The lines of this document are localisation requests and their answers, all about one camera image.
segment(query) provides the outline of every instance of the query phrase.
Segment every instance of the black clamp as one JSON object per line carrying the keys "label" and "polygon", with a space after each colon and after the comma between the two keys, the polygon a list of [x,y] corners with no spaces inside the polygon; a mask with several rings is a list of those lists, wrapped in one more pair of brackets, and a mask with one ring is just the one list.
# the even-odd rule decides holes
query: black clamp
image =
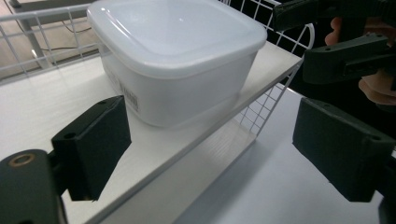
{"label": "black clamp", "polygon": [[293,144],[350,202],[368,203],[380,192],[380,223],[396,223],[395,139],[332,105],[304,98]]}
{"label": "black clamp", "polygon": [[[380,17],[396,27],[396,0],[294,0],[275,6],[273,12],[276,31],[315,22],[317,18],[343,18],[338,44],[305,51],[304,81],[334,83],[384,68],[393,76],[391,90],[396,91],[396,47],[390,48],[382,35],[361,37],[368,17]],[[396,113],[396,106],[377,106]]]}
{"label": "black clamp", "polygon": [[0,223],[66,223],[61,195],[99,199],[131,145],[123,96],[93,105],[58,132],[50,154],[29,149],[0,162]]}

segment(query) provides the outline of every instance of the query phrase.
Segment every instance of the finger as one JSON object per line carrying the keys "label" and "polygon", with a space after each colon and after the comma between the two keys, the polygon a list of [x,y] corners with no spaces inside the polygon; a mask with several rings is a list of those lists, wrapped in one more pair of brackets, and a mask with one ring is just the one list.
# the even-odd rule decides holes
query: finger
{"label": "finger", "polygon": [[371,90],[376,91],[380,94],[396,97],[396,91],[391,90],[393,77],[385,73],[384,69],[379,69],[376,74],[362,77],[362,79],[370,87]]}
{"label": "finger", "polygon": [[334,45],[334,44],[338,43],[339,35],[340,35],[340,32],[333,31],[333,32],[329,33],[328,35],[326,35],[326,37],[324,37],[324,42],[328,46]]}
{"label": "finger", "polygon": [[379,17],[369,17],[366,21],[366,28],[386,28],[392,29],[393,27],[384,23]]}
{"label": "finger", "polygon": [[396,97],[373,91],[363,79],[359,81],[359,88],[374,103],[379,105],[396,105]]}
{"label": "finger", "polygon": [[342,23],[341,17],[335,17],[335,18],[332,19],[332,21],[330,22],[330,26],[331,26],[334,30],[340,30],[340,29],[341,29],[341,23]]}
{"label": "finger", "polygon": [[383,21],[380,18],[368,18],[364,26],[365,33],[376,33],[387,36],[388,45],[393,46],[396,38],[396,29]]}

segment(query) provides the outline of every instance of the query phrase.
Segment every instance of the screw hole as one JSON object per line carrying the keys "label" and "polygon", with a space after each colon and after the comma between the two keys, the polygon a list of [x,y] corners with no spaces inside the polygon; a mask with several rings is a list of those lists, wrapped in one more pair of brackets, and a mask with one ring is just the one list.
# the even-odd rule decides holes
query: screw hole
{"label": "screw hole", "polygon": [[12,158],[12,160],[8,164],[12,167],[19,167],[31,162],[34,159],[35,159],[35,154],[32,153],[22,154]]}
{"label": "screw hole", "polygon": [[74,136],[76,136],[75,133],[67,133],[67,134],[64,135],[64,138],[65,139],[70,139],[70,138],[73,138]]}

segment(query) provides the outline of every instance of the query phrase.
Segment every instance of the container label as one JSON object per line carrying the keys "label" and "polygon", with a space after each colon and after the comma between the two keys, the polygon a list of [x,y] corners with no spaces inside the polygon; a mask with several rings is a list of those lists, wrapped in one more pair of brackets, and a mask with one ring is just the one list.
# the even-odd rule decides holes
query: container label
{"label": "container label", "polygon": [[133,92],[128,90],[113,73],[108,73],[108,77],[110,77],[110,80],[116,85],[118,91],[121,91],[121,93],[129,102],[129,105],[132,107],[132,109],[136,112],[139,112],[139,103],[137,100],[137,96]]}

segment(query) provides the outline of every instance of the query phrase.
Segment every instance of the translucent container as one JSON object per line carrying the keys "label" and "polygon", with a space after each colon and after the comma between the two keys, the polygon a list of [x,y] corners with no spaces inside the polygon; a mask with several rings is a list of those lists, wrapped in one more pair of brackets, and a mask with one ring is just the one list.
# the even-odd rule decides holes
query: translucent container
{"label": "translucent container", "polygon": [[266,40],[215,0],[108,0],[88,8],[106,73],[136,115],[168,127],[237,95]]}

